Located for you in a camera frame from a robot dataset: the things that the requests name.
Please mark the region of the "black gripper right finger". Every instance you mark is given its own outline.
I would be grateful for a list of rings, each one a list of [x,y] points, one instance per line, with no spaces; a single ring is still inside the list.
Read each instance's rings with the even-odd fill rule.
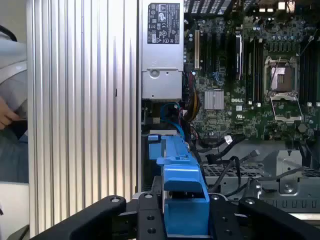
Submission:
[[[209,233],[214,240],[318,240],[320,229],[258,198],[237,204],[210,197]]]

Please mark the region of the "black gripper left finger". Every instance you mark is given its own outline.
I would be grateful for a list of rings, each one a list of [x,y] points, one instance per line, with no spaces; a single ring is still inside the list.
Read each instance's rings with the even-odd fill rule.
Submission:
[[[157,196],[142,193],[127,202],[107,196],[34,236],[35,240],[164,240]]]

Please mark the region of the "person's bare hand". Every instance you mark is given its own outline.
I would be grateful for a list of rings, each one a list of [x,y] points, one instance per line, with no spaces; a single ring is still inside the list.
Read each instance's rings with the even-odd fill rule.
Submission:
[[[21,121],[22,119],[14,113],[5,100],[1,97],[0,98],[0,129],[4,130],[10,124],[16,121]]]

